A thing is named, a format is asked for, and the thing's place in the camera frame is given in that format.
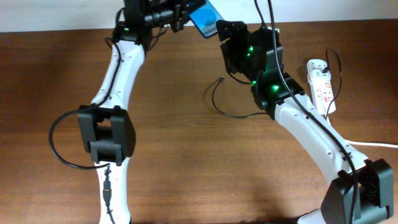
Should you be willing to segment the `blue Galaxy smartphone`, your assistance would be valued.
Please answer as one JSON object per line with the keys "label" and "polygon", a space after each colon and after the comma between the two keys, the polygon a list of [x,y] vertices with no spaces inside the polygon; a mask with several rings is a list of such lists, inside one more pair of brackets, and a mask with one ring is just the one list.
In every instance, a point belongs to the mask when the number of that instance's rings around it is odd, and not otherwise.
{"label": "blue Galaxy smartphone", "polygon": [[218,33],[216,22],[223,20],[209,0],[206,0],[204,5],[191,13],[190,19],[205,39],[209,39]]}

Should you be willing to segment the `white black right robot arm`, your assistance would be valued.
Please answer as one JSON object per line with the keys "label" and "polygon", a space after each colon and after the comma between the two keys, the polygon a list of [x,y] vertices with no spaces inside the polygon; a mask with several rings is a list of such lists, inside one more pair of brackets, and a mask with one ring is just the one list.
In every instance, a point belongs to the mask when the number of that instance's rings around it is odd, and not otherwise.
{"label": "white black right robot arm", "polygon": [[304,89],[284,72],[278,32],[266,27],[250,32],[243,22],[224,20],[216,28],[226,71],[245,75],[260,111],[301,144],[328,184],[320,208],[292,222],[377,224],[390,219],[392,167],[356,150],[318,113]]}

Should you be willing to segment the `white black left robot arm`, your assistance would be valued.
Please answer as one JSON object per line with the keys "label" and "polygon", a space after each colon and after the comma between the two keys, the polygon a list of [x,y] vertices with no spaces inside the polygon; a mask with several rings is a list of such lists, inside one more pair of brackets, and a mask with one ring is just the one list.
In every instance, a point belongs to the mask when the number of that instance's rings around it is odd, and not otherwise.
{"label": "white black left robot arm", "polygon": [[127,112],[134,80],[152,41],[152,30],[169,25],[183,30],[190,14],[204,1],[125,1],[110,38],[112,56],[103,83],[78,113],[83,145],[99,181],[100,223],[131,223],[127,202],[127,169],[136,132]]}

